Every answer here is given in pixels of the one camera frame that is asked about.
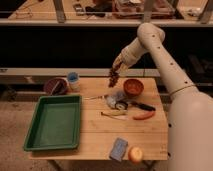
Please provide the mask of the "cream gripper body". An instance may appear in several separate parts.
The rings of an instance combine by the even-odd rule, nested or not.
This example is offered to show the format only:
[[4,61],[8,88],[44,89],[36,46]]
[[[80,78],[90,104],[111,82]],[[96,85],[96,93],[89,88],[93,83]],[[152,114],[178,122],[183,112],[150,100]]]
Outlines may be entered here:
[[124,63],[121,55],[117,56],[112,65],[113,70],[120,74],[128,69],[128,66]]

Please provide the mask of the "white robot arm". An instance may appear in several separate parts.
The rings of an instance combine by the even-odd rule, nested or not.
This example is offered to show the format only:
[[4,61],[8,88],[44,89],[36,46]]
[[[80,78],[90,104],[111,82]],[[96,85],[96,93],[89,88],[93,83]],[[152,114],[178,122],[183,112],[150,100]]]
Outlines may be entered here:
[[168,171],[213,171],[213,98],[198,90],[162,45],[165,32],[143,23],[137,37],[115,59],[120,73],[151,55],[170,94]]

